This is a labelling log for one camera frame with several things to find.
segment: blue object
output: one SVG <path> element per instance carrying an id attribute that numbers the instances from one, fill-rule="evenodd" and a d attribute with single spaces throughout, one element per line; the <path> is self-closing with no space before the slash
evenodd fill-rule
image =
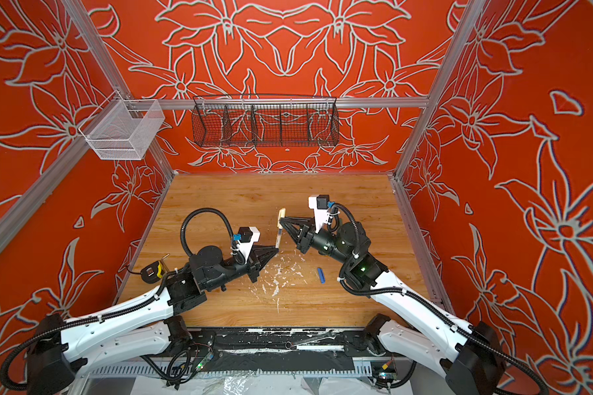
<path id="1" fill-rule="evenodd" d="M 320 267 L 317 268 L 318 272 L 319 272 L 319 279 L 321 279 L 321 284 L 325 284 L 325 276 L 323 274 L 323 269 L 321 269 Z"/>

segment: wooden tabletop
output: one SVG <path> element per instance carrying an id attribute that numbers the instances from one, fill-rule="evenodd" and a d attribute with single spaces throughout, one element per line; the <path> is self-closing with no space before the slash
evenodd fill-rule
<path id="1" fill-rule="evenodd" d="M 235 231 L 240 226 L 256 226 L 260 245 L 274 245 L 277 212 L 287 209 L 289 217 L 312 217 L 307 206 L 310 195 L 327 194 L 345 205 L 362 222 L 371 239 L 371 254 L 387 265 L 400 279 L 428 297 L 396 206 L 387 176 L 356 175 L 179 175 L 167 193 L 154 225 L 140 252 L 135 271 L 171 255 L 165 263 L 170 270 L 182 267 L 187 257 L 180 245 L 180 225 L 191 211 L 213 207 L 228 217 Z M 228 233 L 222 220 L 204 213 L 187 227 L 187 243 L 193 252 L 217 245 L 229 255 Z M 190 328 L 221 326 L 361 327 L 377 313 L 397 317 L 387 307 L 371 299 L 353 296 L 336 281 L 341 264 L 310 249 L 302 255 L 284 232 L 280 252 L 252 284 L 248 276 L 226 285 L 226 292 L 207 293 L 208 300 L 183 313 Z M 323 269 L 321 284 L 317 267 Z M 120 302 L 152 289 L 140 276 L 130 276 Z"/>

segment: floral wallpaper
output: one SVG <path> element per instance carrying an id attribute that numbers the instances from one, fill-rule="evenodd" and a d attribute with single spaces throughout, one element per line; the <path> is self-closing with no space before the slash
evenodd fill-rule
<path id="1" fill-rule="evenodd" d="M 593 0 L 488 1 L 403 185 L 455 312 L 593 394 Z"/>
<path id="2" fill-rule="evenodd" d="M 111 91 L 59 0 L 0 0 L 0 217 Z M 150 153 L 85 154 L 0 254 L 0 364 L 45 315 L 112 303 L 165 187 Z"/>
<path id="3" fill-rule="evenodd" d="M 464 0 L 84 0 L 136 98 L 427 95 Z M 392 171 L 419 109 L 341 111 L 334 148 L 200 148 L 189 111 L 158 142 L 179 172 Z"/>

